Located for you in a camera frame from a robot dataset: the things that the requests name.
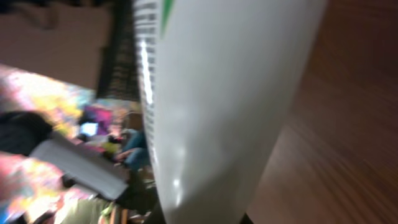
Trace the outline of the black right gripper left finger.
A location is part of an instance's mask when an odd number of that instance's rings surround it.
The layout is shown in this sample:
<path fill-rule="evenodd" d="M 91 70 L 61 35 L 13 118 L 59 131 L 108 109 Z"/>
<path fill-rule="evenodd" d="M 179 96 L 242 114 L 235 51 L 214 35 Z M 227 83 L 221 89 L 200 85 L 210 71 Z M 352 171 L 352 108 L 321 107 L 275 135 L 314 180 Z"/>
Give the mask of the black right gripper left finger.
<path fill-rule="evenodd" d="M 156 203 L 150 215 L 146 218 L 146 224 L 166 224 L 164 213 L 159 202 Z"/>

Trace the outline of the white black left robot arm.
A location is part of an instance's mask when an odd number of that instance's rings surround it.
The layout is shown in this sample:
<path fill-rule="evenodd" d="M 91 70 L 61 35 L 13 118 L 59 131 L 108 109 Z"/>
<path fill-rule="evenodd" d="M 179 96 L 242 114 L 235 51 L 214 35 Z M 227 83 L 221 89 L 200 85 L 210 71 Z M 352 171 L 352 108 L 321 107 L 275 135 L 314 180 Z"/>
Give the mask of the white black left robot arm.
<path fill-rule="evenodd" d="M 37 113 L 1 114 L 1 152 L 51 164 L 61 171 L 57 179 L 61 184 L 80 184 L 125 208 L 150 211 L 146 223 L 165 223 L 157 194 L 143 191 L 144 182 L 136 171 L 71 142 Z"/>

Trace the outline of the white tube with cork cap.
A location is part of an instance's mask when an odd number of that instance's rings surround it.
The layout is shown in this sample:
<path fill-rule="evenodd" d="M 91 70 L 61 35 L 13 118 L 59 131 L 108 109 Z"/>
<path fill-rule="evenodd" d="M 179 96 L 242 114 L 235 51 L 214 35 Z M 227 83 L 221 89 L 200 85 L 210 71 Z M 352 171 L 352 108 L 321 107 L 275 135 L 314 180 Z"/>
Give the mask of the white tube with cork cap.
<path fill-rule="evenodd" d="M 145 131 L 167 223 L 243 219 L 326 5 L 132 3 Z"/>

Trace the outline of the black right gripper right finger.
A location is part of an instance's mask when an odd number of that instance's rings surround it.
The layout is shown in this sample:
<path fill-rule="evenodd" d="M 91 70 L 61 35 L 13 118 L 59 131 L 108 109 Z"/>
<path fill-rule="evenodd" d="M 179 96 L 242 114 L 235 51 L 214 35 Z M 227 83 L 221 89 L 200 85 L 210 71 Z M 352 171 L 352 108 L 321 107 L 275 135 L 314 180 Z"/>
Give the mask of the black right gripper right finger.
<path fill-rule="evenodd" d="M 244 214 L 242 219 L 240 220 L 239 224 L 254 224 L 247 213 Z"/>

